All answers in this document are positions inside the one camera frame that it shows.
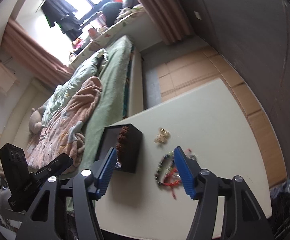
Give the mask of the gold butterfly brooch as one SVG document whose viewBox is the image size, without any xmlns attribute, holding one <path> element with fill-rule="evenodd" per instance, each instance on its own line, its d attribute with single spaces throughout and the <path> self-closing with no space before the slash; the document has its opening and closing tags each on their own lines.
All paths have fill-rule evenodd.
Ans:
<svg viewBox="0 0 290 240">
<path fill-rule="evenodd" d="M 157 144 L 166 144 L 169 138 L 170 138 L 170 132 L 160 127 L 158 129 L 158 134 L 156 135 L 154 142 Z"/>
</svg>

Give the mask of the black open jewelry box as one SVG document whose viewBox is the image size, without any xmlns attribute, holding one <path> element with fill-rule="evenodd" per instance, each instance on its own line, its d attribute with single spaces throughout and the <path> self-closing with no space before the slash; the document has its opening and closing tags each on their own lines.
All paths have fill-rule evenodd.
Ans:
<svg viewBox="0 0 290 240">
<path fill-rule="evenodd" d="M 116 149 L 115 169 L 136 173 L 143 133 L 132 124 L 105 127 L 97 148 L 94 161 L 104 159 L 110 148 Z"/>
</svg>

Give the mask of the pink fleece blanket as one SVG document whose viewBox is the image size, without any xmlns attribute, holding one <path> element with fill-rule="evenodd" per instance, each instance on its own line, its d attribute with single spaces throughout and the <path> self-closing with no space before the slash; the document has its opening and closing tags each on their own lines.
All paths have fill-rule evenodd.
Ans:
<svg viewBox="0 0 290 240">
<path fill-rule="evenodd" d="M 26 161 L 31 169 L 38 170 L 48 165 L 62 153 L 73 159 L 73 165 L 66 173 L 80 165 L 85 150 L 82 127 L 97 107 L 102 88 L 98 77 L 88 78 L 48 125 L 32 136 L 25 150 Z"/>
</svg>

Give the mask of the beige plush toy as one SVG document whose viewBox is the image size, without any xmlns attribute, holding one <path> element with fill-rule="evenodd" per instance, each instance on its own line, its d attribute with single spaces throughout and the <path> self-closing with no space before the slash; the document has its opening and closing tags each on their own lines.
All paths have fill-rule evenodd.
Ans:
<svg viewBox="0 0 290 240">
<path fill-rule="evenodd" d="M 38 109 L 34 109 L 34 108 L 31 109 L 32 113 L 29 119 L 29 130 L 33 134 L 38 134 L 41 131 L 43 127 L 42 118 L 43 118 L 45 110 L 46 110 L 45 105 L 42 105 Z"/>
</svg>

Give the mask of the white ottoman table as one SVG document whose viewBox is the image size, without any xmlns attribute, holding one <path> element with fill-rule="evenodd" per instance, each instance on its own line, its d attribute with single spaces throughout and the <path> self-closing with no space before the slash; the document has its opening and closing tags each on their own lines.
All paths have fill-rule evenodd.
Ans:
<svg viewBox="0 0 290 240">
<path fill-rule="evenodd" d="M 259 146 L 217 79 L 116 124 L 141 133 L 135 172 L 96 204 L 101 229 L 132 239 L 273 239 Z"/>
</svg>

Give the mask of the light green duvet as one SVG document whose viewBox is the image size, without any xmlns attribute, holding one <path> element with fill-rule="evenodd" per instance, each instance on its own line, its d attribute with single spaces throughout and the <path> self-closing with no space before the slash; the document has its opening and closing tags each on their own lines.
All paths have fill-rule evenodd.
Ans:
<svg viewBox="0 0 290 240">
<path fill-rule="evenodd" d="M 97 76 L 108 61 L 107 50 L 100 49 L 82 62 L 65 84 L 57 86 L 52 96 L 44 103 L 46 110 L 42 117 L 42 125 L 46 127 L 52 117 L 64 108 L 73 95 L 80 90 L 82 84 L 90 77 Z"/>
</svg>

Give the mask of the hanging pink towel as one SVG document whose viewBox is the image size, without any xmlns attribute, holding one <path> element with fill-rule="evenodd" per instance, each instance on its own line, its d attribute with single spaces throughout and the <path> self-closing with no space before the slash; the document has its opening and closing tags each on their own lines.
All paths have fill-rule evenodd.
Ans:
<svg viewBox="0 0 290 240">
<path fill-rule="evenodd" d="M 20 81 L 16 77 L 16 71 L 14 69 L 7 68 L 0 61 L 0 92 L 7 95 L 14 85 L 18 86 L 19 84 Z"/>
</svg>

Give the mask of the cardboard floor sheet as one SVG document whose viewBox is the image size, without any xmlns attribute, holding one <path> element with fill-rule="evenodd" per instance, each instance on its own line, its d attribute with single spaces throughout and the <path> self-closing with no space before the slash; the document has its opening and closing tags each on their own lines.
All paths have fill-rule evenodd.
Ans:
<svg viewBox="0 0 290 240">
<path fill-rule="evenodd" d="M 265 111 L 234 68 L 211 46 L 155 67 L 162 101 L 221 79 L 238 103 L 259 146 L 269 187 L 287 180 L 282 151 Z"/>
</svg>

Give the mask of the pink curtain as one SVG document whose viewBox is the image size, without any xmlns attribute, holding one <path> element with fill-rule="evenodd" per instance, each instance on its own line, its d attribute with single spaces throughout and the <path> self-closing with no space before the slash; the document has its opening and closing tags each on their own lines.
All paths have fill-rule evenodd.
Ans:
<svg viewBox="0 0 290 240">
<path fill-rule="evenodd" d="M 171 45 L 193 35 L 188 17 L 178 0 L 138 0 L 159 30 L 165 44 Z"/>
<path fill-rule="evenodd" d="M 9 18 L 1 47 L 50 88 L 66 83 L 73 71 L 40 46 L 14 19 Z"/>
</svg>

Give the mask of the black bag on sill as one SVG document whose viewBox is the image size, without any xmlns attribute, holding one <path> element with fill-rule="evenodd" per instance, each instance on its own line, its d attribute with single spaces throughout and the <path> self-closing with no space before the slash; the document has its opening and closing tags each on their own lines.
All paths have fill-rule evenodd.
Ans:
<svg viewBox="0 0 290 240">
<path fill-rule="evenodd" d="M 105 16 L 105 22 L 107 27 L 114 25 L 116 18 L 120 14 L 122 9 L 121 2 L 108 2 L 102 6 L 102 13 Z"/>
</svg>

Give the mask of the hanging dark clothes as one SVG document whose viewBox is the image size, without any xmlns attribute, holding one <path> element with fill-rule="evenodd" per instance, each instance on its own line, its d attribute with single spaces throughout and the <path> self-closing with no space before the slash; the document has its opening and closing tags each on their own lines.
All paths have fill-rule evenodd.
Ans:
<svg viewBox="0 0 290 240">
<path fill-rule="evenodd" d="M 77 10 L 66 0 L 45 0 L 41 6 L 50 28 L 58 25 L 72 42 L 81 34 L 81 21 L 75 17 Z"/>
</svg>

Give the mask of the patterned window seat cover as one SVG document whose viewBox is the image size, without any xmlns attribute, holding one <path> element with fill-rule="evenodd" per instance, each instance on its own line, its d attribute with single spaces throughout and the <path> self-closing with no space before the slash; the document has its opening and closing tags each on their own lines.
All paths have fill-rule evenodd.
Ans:
<svg viewBox="0 0 290 240">
<path fill-rule="evenodd" d="M 97 52 L 101 48 L 107 46 L 116 34 L 124 29 L 128 24 L 131 24 L 145 13 L 144 6 L 137 4 L 132 8 L 123 8 L 114 21 L 114 25 L 111 27 L 105 26 L 96 38 L 88 36 L 82 43 L 82 45 L 76 50 L 77 54 L 70 55 L 69 67 L 76 69 L 83 61 L 90 57 L 93 53 Z"/>
</svg>

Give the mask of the right pink curtain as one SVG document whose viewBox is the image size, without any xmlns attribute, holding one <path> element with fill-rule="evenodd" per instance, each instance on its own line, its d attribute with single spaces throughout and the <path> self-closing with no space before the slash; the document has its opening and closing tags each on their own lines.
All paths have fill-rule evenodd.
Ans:
<svg viewBox="0 0 290 240">
<path fill-rule="evenodd" d="M 188 17 L 178 0 L 138 0 L 159 30 L 165 44 L 171 45 L 193 35 Z"/>
</svg>

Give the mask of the dark wall panel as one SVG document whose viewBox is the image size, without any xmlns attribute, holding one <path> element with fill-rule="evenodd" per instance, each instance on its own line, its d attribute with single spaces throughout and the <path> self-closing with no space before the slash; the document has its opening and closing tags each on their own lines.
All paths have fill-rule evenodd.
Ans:
<svg viewBox="0 0 290 240">
<path fill-rule="evenodd" d="M 290 176 L 290 4 L 286 0 L 180 0 L 194 27 L 247 81 L 276 131 Z"/>
</svg>

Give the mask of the white wall outlet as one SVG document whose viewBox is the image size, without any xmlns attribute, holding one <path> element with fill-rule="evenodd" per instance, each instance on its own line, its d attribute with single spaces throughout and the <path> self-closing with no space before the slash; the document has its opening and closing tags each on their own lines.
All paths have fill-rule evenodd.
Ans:
<svg viewBox="0 0 290 240">
<path fill-rule="evenodd" d="M 197 11 L 194 11 L 194 14 L 197 19 L 202 20 L 201 15 Z"/>
</svg>

